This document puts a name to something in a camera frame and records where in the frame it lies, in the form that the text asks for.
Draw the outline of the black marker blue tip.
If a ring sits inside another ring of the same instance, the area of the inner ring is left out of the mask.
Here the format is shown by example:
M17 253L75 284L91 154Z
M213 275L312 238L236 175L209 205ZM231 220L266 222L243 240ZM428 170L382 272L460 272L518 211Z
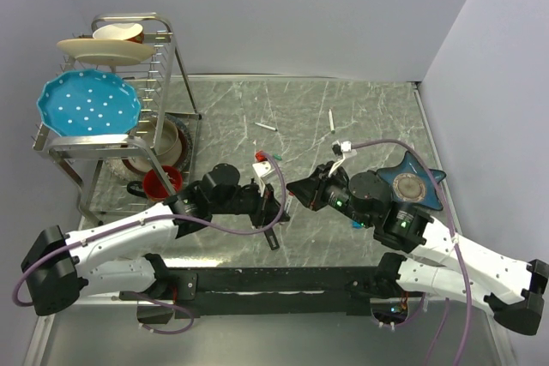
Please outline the black marker blue tip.
M273 230L265 231L264 235L271 250L277 250L280 248L278 238Z

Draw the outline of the white pen red tip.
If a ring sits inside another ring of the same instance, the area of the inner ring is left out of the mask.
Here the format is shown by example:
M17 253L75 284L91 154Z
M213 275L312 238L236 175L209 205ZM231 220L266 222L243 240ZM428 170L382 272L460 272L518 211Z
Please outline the white pen red tip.
M285 210L286 210L287 213L290 212L290 208L291 208L291 206L292 206L294 200L295 200L295 197L294 197L294 196L290 196L290 197L288 198L287 203L286 203L286 208L285 208Z

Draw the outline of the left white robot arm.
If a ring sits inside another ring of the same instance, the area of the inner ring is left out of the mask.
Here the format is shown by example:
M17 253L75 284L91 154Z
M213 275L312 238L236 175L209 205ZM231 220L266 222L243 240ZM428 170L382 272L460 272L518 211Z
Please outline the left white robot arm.
M267 177L283 177L276 161L267 158L252 168L255 176L245 186L239 183L238 170L222 163L177 194L128 218L85 231L64 233L56 225L44 229L22 260L14 304L46 316L67 309L80 297L107 292L165 296L170 272L158 255L147 253L134 261L123 261L122 256L206 227L219 229L212 221L215 215L247 215L254 233L288 219L285 202L267 192Z

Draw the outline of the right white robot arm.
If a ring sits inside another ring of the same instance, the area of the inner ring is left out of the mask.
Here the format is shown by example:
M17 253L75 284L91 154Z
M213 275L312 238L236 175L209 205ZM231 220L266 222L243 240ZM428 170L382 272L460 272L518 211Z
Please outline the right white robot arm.
M392 198L389 185L374 171L349 177L332 163L319 165L288 191L312 211L332 207L389 248L366 289L382 297L422 292L471 303L512 332L537 334L548 284L540 260L515 260L458 233L410 203Z

